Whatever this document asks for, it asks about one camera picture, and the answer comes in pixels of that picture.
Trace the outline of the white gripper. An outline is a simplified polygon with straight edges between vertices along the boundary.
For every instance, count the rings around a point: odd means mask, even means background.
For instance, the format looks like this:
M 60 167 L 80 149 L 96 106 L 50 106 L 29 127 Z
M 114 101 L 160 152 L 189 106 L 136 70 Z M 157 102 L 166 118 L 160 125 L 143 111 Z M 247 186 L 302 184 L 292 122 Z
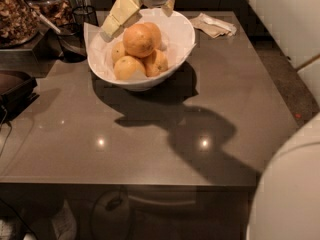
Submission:
M 139 12 L 142 3 L 147 7 L 161 6 L 163 13 L 170 17 L 174 11 L 175 0 L 116 0 L 101 26 L 102 38 L 110 41 L 116 37 L 125 24 Z

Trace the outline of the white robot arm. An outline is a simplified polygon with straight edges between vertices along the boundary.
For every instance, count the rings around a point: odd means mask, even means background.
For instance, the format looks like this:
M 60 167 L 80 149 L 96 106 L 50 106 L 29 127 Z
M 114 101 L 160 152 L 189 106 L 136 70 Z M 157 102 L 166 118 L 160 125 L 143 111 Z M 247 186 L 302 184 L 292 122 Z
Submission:
M 162 84 L 96 89 L 119 114 L 104 180 L 182 222 L 182 240 L 243 240 L 247 201 L 297 124 L 245 34 L 195 36 L 192 56 Z

